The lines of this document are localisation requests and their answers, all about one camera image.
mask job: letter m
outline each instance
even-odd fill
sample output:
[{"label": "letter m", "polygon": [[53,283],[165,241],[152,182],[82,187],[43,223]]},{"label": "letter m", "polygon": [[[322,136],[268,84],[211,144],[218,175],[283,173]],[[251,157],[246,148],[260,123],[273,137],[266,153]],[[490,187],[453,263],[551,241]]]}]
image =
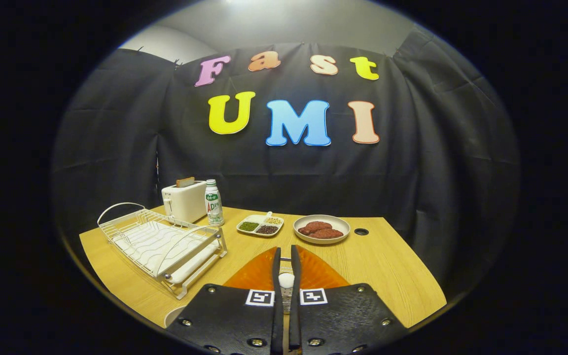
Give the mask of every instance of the letter m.
[{"label": "letter m", "polygon": [[309,101],[301,116],[298,116],[293,107],[286,100],[270,101],[266,107],[271,109],[271,135],[266,139],[268,145],[284,145],[288,133],[291,142],[298,144],[302,139],[304,130],[308,127],[308,134],[304,138],[307,145],[330,145],[330,137],[325,128],[325,111],[329,104],[325,101]]}]

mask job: white toaster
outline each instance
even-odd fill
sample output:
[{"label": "white toaster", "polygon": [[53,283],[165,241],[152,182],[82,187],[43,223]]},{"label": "white toaster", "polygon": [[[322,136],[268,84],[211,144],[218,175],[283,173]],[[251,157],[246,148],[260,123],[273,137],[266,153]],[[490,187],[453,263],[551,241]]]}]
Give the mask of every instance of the white toaster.
[{"label": "white toaster", "polygon": [[205,181],[195,181],[184,188],[176,185],[162,189],[164,207],[167,216],[193,223],[207,215],[205,207]]}]

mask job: white plate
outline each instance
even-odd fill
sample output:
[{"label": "white plate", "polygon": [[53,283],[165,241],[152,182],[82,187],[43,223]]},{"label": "white plate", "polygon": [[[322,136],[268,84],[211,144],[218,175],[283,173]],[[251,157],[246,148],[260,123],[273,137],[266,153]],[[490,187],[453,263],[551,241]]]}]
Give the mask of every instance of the white plate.
[{"label": "white plate", "polygon": [[[306,227],[306,225],[309,222],[314,222],[314,221],[319,221],[319,222],[325,222],[325,223],[329,223],[332,225],[332,229],[336,229],[337,231],[340,231],[341,233],[343,233],[343,236],[337,237],[337,238],[332,238],[329,240],[320,240],[317,238],[311,238],[309,236],[304,236],[304,234],[301,234],[298,229],[300,229],[301,227]],[[302,218],[299,218],[298,220],[295,221],[295,223],[293,223],[293,230],[295,231],[295,234],[297,234],[297,236],[305,241],[307,241],[308,243],[314,243],[314,244],[334,244],[334,243],[338,243],[342,240],[344,240],[345,238],[347,238],[348,234],[350,233],[350,225],[345,222],[344,220],[337,218],[335,216],[331,216],[331,215],[307,215],[307,216],[303,216]]]},{"label": "white plate", "polygon": [[[280,221],[280,224],[272,224],[272,223],[264,222],[264,221],[266,221],[267,218],[275,218],[276,220]],[[257,227],[253,231],[243,231],[243,229],[241,229],[241,224],[243,224],[244,222],[257,223]],[[273,226],[273,227],[277,227],[277,229],[275,230],[275,232],[273,232],[271,234],[257,233],[256,231],[258,229],[260,229],[260,227],[262,227],[263,225],[270,225],[270,226]],[[249,215],[249,216],[247,216],[246,218],[241,220],[241,222],[239,224],[236,225],[236,229],[237,229],[237,231],[239,231],[241,233],[255,234],[257,236],[262,236],[262,237],[272,237],[275,234],[277,234],[280,231],[280,229],[282,229],[283,225],[284,225],[284,219],[279,218],[278,216],[273,216],[273,212],[269,211],[266,215]]]}]

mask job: black fabric curtain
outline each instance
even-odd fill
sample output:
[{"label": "black fabric curtain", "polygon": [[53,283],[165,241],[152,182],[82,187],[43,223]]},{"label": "black fabric curtain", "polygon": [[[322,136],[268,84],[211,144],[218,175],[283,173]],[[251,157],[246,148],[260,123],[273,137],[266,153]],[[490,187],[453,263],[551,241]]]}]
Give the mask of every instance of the black fabric curtain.
[{"label": "black fabric curtain", "polygon": [[[281,64],[248,70],[251,58],[265,51],[277,52]],[[338,73],[313,72],[316,54],[333,57]],[[201,63],[222,56],[231,60],[214,83],[195,87]],[[357,73],[350,59],[358,57],[376,63],[377,80]],[[215,133],[209,99],[230,96],[225,121],[232,122],[240,92],[255,92],[248,124],[234,134]],[[330,145],[305,144],[311,128],[298,144],[285,131],[286,144],[267,145],[267,103],[277,100],[297,115],[309,101],[329,103]],[[377,143],[354,142],[352,101],[374,105]],[[160,190],[187,176],[216,179],[229,207],[384,216],[453,297],[485,271],[472,265],[491,263],[502,245],[516,206],[518,160],[511,122],[493,88],[424,29],[414,29],[393,58],[281,43],[176,66],[119,49],[65,113],[54,156],[54,207],[74,245],[107,207],[157,207]]]},{"label": "black fabric curtain", "polygon": [[173,69],[165,59],[117,50],[90,74],[63,115],[52,161],[54,215],[93,275],[78,235],[97,227],[113,204],[159,205],[157,135]]},{"label": "black fabric curtain", "polygon": [[393,56],[419,122],[420,180],[401,235],[447,298],[489,269],[516,215],[520,162],[505,105],[448,43],[415,27]]}]

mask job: white ball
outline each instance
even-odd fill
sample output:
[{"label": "white ball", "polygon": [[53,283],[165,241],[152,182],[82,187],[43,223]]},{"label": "white ball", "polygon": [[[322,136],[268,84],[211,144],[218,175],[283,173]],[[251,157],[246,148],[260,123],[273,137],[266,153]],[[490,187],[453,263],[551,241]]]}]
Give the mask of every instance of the white ball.
[{"label": "white ball", "polygon": [[295,281],[295,276],[293,274],[284,272],[283,274],[280,274],[278,279],[280,279],[280,287],[293,288],[293,282]]}]

